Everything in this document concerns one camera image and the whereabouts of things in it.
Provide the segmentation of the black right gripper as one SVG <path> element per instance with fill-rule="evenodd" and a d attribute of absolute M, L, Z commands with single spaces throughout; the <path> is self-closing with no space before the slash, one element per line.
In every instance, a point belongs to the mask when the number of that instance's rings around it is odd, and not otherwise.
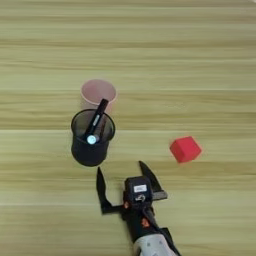
<path fill-rule="evenodd" d="M 140 161 L 139 165 L 142 174 L 150 180 L 153 191 L 153 200 L 160 201 L 167 199 L 167 192 L 162 189 L 151 169 L 143 161 Z M 127 224 L 133 243 L 135 243 L 141 237 L 153 234 L 162 234 L 165 237 L 170 237 L 168 228 L 160 228 L 156 223 L 152 201 L 137 202 L 136 204 L 132 204 L 128 200 L 125 200 L 123 207 L 121 205 L 113 206 L 106 197 L 106 184 L 101 168 L 97 169 L 96 189 L 101 212 L 103 214 L 122 212 L 122 219 Z"/>

